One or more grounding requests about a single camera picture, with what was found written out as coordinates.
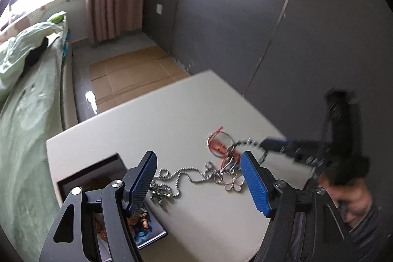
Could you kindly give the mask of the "grey patterned right sleeve forearm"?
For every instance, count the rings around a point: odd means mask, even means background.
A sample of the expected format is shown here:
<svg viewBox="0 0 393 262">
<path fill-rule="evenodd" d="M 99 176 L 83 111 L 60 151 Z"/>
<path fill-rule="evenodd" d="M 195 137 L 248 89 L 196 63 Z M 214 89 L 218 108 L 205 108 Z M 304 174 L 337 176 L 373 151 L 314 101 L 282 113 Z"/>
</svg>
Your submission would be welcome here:
<svg viewBox="0 0 393 262">
<path fill-rule="evenodd" d="M 378 236 L 379 210 L 372 202 L 367 214 L 353 227 L 347 229 L 359 262 L 374 261 L 380 251 Z"/>
</svg>

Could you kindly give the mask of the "person's right hand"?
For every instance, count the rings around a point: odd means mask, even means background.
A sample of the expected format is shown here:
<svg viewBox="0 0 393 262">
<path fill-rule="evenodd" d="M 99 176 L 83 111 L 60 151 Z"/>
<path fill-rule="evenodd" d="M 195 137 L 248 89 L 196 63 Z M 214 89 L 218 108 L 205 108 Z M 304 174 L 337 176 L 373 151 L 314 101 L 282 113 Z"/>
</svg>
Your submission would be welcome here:
<svg viewBox="0 0 393 262">
<path fill-rule="evenodd" d="M 318 185 L 325 188 L 333 202 L 338 205 L 343 202 L 347 209 L 344 222 L 350 227 L 357 226 L 372 205 L 372 194 L 364 178 L 357 179 L 353 185 L 333 186 L 325 174 L 321 174 Z"/>
</svg>

